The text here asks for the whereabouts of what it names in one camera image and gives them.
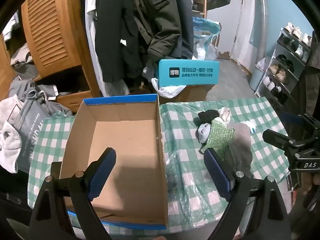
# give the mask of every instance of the teal shoe box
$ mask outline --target teal shoe box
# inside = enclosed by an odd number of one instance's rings
[[[218,61],[162,59],[156,70],[159,87],[215,85],[219,78]]]

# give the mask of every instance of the metal pin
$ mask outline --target metal pin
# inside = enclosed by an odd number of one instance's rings
[[[244,173],[242,171],[237,171],[236,176],[242,178],[244,176]]]
[[[50,182],[52,180],[52,176],[48,176],[44,179],[46,182]]]
[[[268,179],[270,182],[274,182],[274,181],[275,181],[275,178],[272,177],[272,176],[268,176],[267,179]]]
[[[83,171],[77,171],[76,172],[76,177],[77,178],[81,178],[83,176],[83,174],[84,174]]]

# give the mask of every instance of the jacket sleeve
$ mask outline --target jacket sleeve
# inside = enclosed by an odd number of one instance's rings
[[[148,57],[158,62],[168,56],[181,35],[177,4],[173,0],[148,0],[159,32],[148,48]]]

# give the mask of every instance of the gray floor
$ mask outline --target gray floor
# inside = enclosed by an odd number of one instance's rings
[[[249,87],[248,75],[232,60],[219,59],[220,73],[218,84],[207,94],[207,101],[256,98]]]

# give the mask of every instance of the green checkered tablecloth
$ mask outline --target green checkered tablecloth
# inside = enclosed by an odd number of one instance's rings
[[[156,236],[200,227],[220,219],[227,202],[220,198],[199,152],[196,138],[198,113],[228,107],[232,122],[251,121],[256,132],[251,135],[255,178],[273,176],[280,182],[288,174],[289,163],[284,152],[265,143],[262,133],[272,129],[286,131],[265,98],[217,102],[167,103],[160,106],[161,131],[166,161],[168,187],[167,230],[136,230],[104,224],[111,235]],[[50,118],[44,121],[29,172],[28,204],[33,208],[44,178],[53,161],[61,161],[74,117]],[[80,227],[75,215],[69,214],[74,227]]]

